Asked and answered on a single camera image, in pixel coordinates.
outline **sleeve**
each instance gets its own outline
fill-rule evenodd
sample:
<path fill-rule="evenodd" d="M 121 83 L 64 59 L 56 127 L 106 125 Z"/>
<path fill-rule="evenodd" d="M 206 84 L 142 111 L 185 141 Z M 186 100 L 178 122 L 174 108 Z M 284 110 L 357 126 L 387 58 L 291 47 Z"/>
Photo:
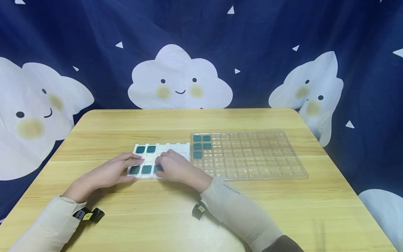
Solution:
<path fill-rule="evenodd" d="M 80 223 L 73 214 L 85 205 L 69 198 L 54 198 L 8 252 L 60 252 Z"/>
<path fill-rule="evenodd" d="M 214 217 L 249 244 L 252 252 L 268 249 L 283 236 L 263 209 L 217 177 L 201 194 L 201 200 Z"/>

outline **cloud print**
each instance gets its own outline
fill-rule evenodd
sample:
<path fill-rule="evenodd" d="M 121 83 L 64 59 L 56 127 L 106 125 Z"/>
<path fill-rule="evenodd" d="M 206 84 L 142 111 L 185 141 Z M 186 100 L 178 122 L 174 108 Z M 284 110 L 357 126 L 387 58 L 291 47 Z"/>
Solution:
<path fill-rule="evenodd" d="M 143 109 L 225 108 L 233 97 L 218 78 L 214 65 L 190 56 L 177 45 L 166 45 L 155 60 L 138 64 L 132 72 L 130 100 Z"/>
<path fill-rule="evenodd" d="M 336 54 L 326 52 L 293 69 L 269 97 L 272 108 L 299 109 L 299 114 L 320 144 L 328 145 L 332 115 L 339 103 L 343 80 L 337 78 Z"/>
<path fill-rule="evenodd" d="M 36 170 L 74 126 L 73 115 L 94 102 L 80 82 L 39 63 L 22 68 L 0 57 L 0 180 Z"/>

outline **right hand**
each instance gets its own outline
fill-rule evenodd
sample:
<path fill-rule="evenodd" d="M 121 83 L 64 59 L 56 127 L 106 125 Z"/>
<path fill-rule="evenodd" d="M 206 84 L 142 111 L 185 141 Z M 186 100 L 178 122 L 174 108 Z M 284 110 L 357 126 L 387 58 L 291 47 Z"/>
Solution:
<path fill-rule="evenodd" d="M 156 172 L 157 176 L 185 183 L 199 193 L 204 192 L 213 181 L 212 177 L 194 167 L 184 156 L 173 150 L 161 153 L 161 156 L 155 159 L 155 164 L 161 165 L 163 168 L 163 171 Z"/>
<path fill-rule="evenodd" d="M 186 183 L 187 179 L 191 177 L 195 171 L 194 167 L 188 160 L 179 153 L 168 150 L 161 153 L 161 156 L 155 159 L 156 165 L 161 165 L 163 171 L 157 171 L 155 174 L 161 178 L 169 181 Z"/>

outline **person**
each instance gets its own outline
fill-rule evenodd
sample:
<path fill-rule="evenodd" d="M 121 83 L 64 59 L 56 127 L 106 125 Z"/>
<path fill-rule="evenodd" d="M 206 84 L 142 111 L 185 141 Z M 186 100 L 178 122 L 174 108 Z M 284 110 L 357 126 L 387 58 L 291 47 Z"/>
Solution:
<path fill-rule="evenodd" d="M 136 182 L 136 177 L 123 176 L 122 172 L 143 161 L 141 156 L 122 153 L 82 175 L 50 202 L 9 252 L 59 252 L 79 225 L 80 220 L 73 214 L 85 207 L 89 195 L 98 188 Z M 253 252 L 303 252 L 255 202 L 194 167 L 182 155 L 168 150 L 157 157 L 156 164 L 163 168 L 156 173 L 159 177 L 198 191 L 207 210 L 245 240 Z"/>

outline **dark green tile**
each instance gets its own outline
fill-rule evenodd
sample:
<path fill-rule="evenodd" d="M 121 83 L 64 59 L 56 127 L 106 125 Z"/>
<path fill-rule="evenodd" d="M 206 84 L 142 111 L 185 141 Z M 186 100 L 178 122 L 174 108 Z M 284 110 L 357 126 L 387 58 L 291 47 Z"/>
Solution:
<path fill-rule="evenodd" d="M 210 142 L 210 141 L 211 141 L 211 136 L 209 136 L 209 135 L 203 136 L 203 142 Z"/>
<path fill-rule="evenodd" d="M 204 144 L 203 144 L 203 148 L 204 148 L 205 150 L 211 150 L 211 143 L 204 143 Z"/>
<path fill-rule="evenodd" d="M 136 174 L 139 174 L 139 171 L 140 171 L 140 166 L 132 166 L 132 167 L 130 167 L 129 174 L 136 175 Z"/>
<path fill-rule="evenodd" d="M 137 154 L 144 153 L 144 151 L 145 151 L 145 146 L 137 146 L 137 149 L 136 149 Z"/>
<path fill-rule="evenodd" d="M 143 166 L 143 169 L 141 170 L 142 174 L 150 174 L 151 173 L 151 168 L 152 165 L 145 165 Z"/>
<path fill-rule="evenodd" d="M 149 146 L 147 147 L 147 153 L 154 153 L 154 152 L 155 152 L 155 148 L 156 148 L 155 145 L 149 145 Z"/>
<path fill-rule="evenodd" d="M 193 144 L 193 149 L 194 150 L 201 150 L 202 149 L 202 144 Z"/>
<path fill-rule="evenodd" d="M 193 158 L 194 159 L 201 159 L 202 158 L 202 153 L 200 151 L 193 152 Z"/>
<path fill-rule="evenodd" d="M 154 166 L 154 173 L 156 173 L 157 171 L 162 171 L 162 170 L 163 170 L 162 166 L 160 166 L 160 165 Z"/>
<path fill-rule="evenodd" d="M 202 136 L 200 136 L 200 135 L 193 136 L 193 142 L 201 142 L 201 141 L 202 141 Z"/>

